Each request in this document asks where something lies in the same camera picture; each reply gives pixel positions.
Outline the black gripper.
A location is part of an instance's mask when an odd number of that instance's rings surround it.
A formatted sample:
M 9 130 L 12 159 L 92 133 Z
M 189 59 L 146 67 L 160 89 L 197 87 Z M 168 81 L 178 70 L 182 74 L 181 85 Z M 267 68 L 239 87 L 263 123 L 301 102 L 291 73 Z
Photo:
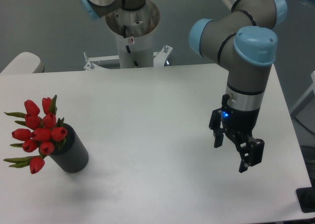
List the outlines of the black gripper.
M 209 129 L 213 131 L 215 148 L 222 146 L 224 134 L 235 144 L 241 157 L 239 172 L 243 173 L 262 161 L 265 143 L 252 136 L 260 108 L 252 111 L 235 109 L 228 104 L 229 99 L 232 99 L 229 94 L 222 96 L 222 107 L 212 112 Z

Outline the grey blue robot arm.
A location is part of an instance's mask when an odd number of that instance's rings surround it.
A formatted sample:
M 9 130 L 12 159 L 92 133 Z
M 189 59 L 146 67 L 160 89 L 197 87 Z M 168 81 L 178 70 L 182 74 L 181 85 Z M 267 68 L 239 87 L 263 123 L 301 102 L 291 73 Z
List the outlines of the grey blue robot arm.
M 121 68 L 152 67 L 152 33 L 160 21 L 149 0 L 80 0 L 93 19 L 105 18 L 116 35 Z M 230 14 L 219 21 L 201 19 L 189 32 L 191 49 L 228 71 L 221 108 L 212 112 L 209 128 L 215 147 L 229 138 L 240 154 L 239 172 L 262 161 L 264 141 L 252 130 L 261 107 L 278 38 L 273 27 L 287 15 L 285 0 L 222 0 Z

